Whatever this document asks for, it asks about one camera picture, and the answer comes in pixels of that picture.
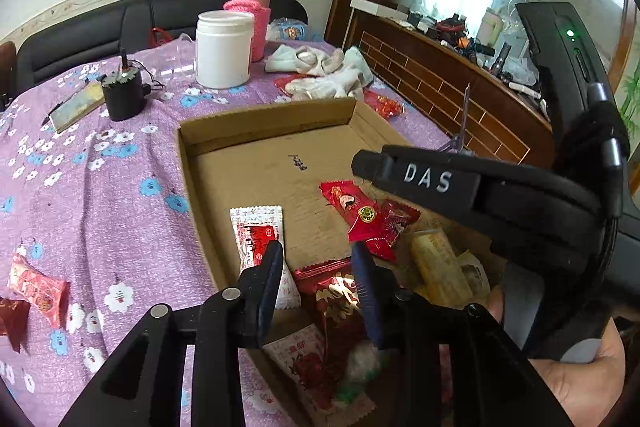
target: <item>human hand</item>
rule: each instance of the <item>human hand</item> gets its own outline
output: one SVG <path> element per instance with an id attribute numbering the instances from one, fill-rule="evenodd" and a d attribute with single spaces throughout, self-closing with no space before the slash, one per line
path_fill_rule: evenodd
<path id="1" fill-rule="evenodd" d="M 504 293 L 495 287 L 487 310 L 502 321 Z M 602 343 L 591 363 L 529 360 L 536 368 L 575 427 L 597 427 L 615 405 L 625 381 L 625 349 L 613 319 L 609 319 Z"/>

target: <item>black leather sofa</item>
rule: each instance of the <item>black leather sofa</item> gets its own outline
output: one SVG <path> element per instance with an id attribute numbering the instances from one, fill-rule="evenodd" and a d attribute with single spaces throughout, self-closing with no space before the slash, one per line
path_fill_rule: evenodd
<path id="1" fill-rule="evenodd" d="M 15 98 L 64 71 L 113 57 L 120 48 L 135 53 L 149 47 L 151 28 L 195 38 L 198 14 L 220 10 L 228 0 L 122 0 L 46 28 L 24 41 L 9 95 Z M 288 17 L 307 22 L 296 0 L 271 0 L 271 20 Z"/>

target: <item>yellow round label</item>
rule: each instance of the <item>yellow round label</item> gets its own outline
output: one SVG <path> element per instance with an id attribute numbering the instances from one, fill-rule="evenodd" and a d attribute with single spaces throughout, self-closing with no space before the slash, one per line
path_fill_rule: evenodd
<path id="1" fill-rule="evenodd" d="M 358 210 L 358 215 L 360 219 L 365 223 L 370 223 L 376 217 L 376 211 L 372 206 L 363 206 L 360 210 Z"/>

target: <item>purple tablecloth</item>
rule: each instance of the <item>purple tablecloth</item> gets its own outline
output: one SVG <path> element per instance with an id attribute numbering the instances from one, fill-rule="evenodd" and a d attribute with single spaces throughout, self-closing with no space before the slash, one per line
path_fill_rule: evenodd
<path id="1" fill-rule="evenodd" d="M 313 45 L 331 50 L 327 44 Z M 244 86 L 220 91 L 199 86 L 190 41 L 170 42 L 134 58 L 166 86 L 135 118 L 112 122 L 103 106 L 60 135 L 41 126 L 82 79 L 113 71 L 116 58 L 80 66 L 25 92 L 0 117 L 0 281 L 8 278 L 18 251 L 44 275 L 70 283 L 63 328 L 54 329 L 31 307 L 20 354 L 0 337 L 0 376 L 36 427 L 58 425 L 153 304 L 181 309 L 216 291 L 184 197 L 175 145 L 180 121 L 288 102 L 273 86 L 277 75 L 265 74 L 263 63 L 252 66 Z M 374 90 L 400 100 L 380 82 Z M 435 148 L 446 141 L 435 124 L 408 105 L 391 123 L 417 146 Z M 21 298 L 5 287 L 0 296 Z M 184 425 L 189 424 L 192 361 L 190 352 L 182 391 Z M 244 353 L 240 367 L 247 425 L 292 425 Z"/>

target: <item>brick pattern panel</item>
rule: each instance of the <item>brick pattern panel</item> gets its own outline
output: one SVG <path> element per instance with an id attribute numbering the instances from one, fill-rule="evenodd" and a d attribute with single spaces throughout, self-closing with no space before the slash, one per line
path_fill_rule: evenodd
<path id="1" fill-rule="evenodd" d="M 360 51 L 384 82 L 427 115 L 449 136 L 460 131 L 465 86 L 444 79 L 412 58 L 364 31 Z M 469 105 L 465 145 L 476 155 L 520 163 L 529 147 L 473 100 Z"/>

